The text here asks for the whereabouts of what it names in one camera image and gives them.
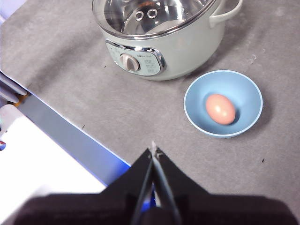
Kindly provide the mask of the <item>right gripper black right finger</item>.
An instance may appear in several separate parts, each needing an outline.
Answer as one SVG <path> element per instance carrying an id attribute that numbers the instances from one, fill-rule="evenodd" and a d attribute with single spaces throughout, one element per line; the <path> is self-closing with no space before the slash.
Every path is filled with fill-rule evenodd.
<path id="1" fill-rule="evenodd" d="M 212 194 L 188 177 L 154 143 L 156 197 L 180 225 L 296 225 L 282 201 L 259 195 Z"/>

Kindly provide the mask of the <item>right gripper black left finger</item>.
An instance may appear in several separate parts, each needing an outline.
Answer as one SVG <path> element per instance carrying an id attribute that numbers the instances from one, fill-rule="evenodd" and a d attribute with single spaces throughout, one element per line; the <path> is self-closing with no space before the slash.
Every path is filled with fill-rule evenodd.
<path id="1" fill-rule="evenodd" d="M 15 225 L 128 225 L 140 213 L 150 188 L 149 149 L 100 193 L 50 194 L 29 199 Z"/>

